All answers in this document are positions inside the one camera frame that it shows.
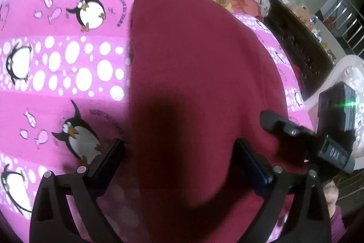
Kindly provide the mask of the maroon right sleeve forearm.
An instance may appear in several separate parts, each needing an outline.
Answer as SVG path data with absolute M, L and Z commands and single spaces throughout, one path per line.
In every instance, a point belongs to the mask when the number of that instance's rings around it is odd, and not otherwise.
M 346 233 L 346 228 L 342 220 L 342 212 L 339 206 L 336 206 L 335 212 L 331 217 L 331 242 L 338 243 Z

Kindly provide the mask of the person's right hand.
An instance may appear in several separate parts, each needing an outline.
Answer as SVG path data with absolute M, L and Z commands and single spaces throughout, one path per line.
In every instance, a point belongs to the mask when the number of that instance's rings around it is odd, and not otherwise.
M 332 218 L 336 212 L 336 202 L 339 197 L 339 189 L 334 181 L 323 188 L 324 196 L 328 206 L 329 217 Z

